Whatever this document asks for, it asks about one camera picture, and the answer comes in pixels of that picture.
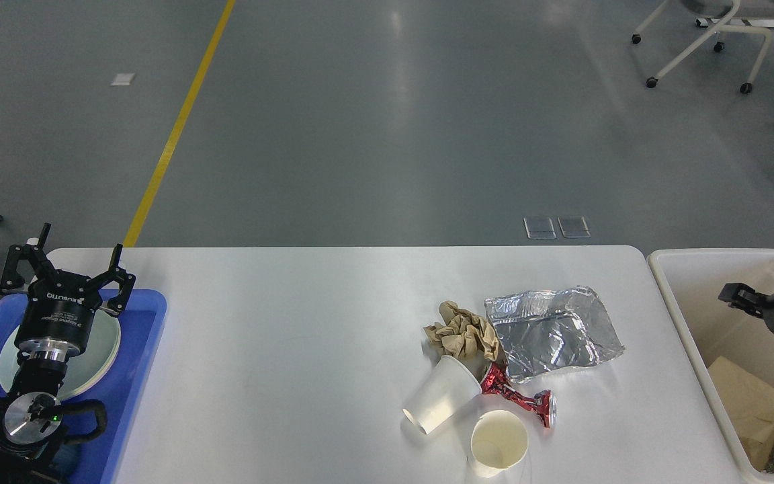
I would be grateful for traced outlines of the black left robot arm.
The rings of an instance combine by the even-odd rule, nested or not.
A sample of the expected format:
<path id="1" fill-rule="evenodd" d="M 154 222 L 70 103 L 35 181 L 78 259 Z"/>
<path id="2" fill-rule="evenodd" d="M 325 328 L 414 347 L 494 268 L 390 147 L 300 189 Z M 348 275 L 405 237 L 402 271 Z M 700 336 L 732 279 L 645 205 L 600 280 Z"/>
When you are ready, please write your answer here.
<path id="1" fill-rule="evenodd" d="M 71 359 L 89 347 L 96 313 L 120 315 L 136 278 L 121 266 L 121 244 L 97 276 L 56 268 L 45 252 L 50 230 L 43 224 L 37 242 L 10 246 L 0 279 L 0 294 L 28 298 L 15 338 L 18 371 L 0 393 L 0 483 L 64 483 L 58 454 L 108 428 L 102 401 L 65 403 L 58 393 Z"/>

